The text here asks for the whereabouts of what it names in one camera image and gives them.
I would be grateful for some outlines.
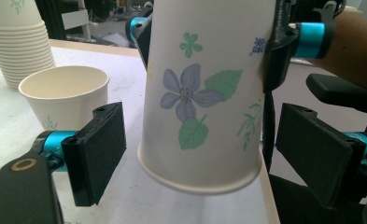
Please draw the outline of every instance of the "white table surface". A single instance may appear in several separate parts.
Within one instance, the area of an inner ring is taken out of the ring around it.
[[[264,166],[246,188],[218,196],[177,192],[145,174],[136,157],[146,83],[139,57],[55,47],[52,53],[57,66],[88,65],[110,75],[108,102],[122,102],[127,137],[126,152],[98,205],[75,207],[67,173],[53,174],[65,223],[279,223]],[[26,153],[42,132],[26,100],[7,87],[0,71],[0,167]]]

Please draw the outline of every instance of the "floor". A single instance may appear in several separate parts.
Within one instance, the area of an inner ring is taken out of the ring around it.
[[[92,20],[90,32],[93,44],[116,46],[122,48],[135,48],[133,43],[128,41],[125,25],[127,19],[134,14],[119,14],[107,19]],[[69,35],[68,40],[83,42],[82,34]]]

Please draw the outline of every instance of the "stack of paper cups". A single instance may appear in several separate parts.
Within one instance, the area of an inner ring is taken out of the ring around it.
[[[0,0],[0,69],[16,91],[29,75],[55,67],[49,35],[35,0]]]

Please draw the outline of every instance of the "blue flower print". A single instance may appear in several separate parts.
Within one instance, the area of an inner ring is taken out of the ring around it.
[[[176,74],[171,69],[166,69],[163,74],[163,86],[169,90],[161,99],[160,106],[170,109],[176,106],[177,118],[181,121],[196,117],[193,102],[201,107],[210,107],[224,101],[224,94],[218,91],[201,90],[201,65],[192,64],[184,69],[180,83]]]

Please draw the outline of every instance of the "floral paper cup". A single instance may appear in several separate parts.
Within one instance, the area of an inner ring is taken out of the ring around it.
[[[108,75],[88,66],[63,66],[25,78],[20,93],[45,130],[77,131],[92,120],[92,111],[107,104]]]
[[[0,27],[28,27],[40,22],[35,0],[0,0]]]
[[[275,1],[156,5],[138,158],[151,177],[173,189],[241,189],[261,169],[261,63]],[[232,13],[220,20],[221,11]]]

